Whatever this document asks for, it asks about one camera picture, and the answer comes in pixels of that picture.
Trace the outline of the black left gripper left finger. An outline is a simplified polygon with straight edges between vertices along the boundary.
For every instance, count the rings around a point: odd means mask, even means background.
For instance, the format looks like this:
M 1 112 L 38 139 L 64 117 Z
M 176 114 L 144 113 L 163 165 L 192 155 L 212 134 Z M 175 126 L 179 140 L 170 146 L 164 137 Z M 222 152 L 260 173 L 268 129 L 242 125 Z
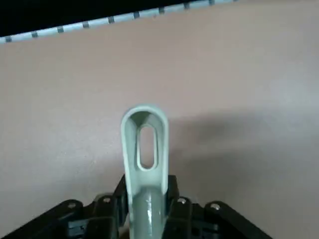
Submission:
M 125 178 L 112 194 L 89 205 L 70 199 L 5 235 L 4 239 L 118 239 L 128 214 Z

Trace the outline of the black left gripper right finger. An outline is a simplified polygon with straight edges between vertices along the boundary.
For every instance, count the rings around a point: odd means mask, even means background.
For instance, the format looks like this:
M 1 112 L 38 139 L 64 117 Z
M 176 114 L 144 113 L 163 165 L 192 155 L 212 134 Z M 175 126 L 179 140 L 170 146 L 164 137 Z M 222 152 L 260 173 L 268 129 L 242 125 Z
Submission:
M 221 201 L 201 206 L 179 194 L 177 177 L 168 177 L 165 239 L 269 239 L 270 236 Z

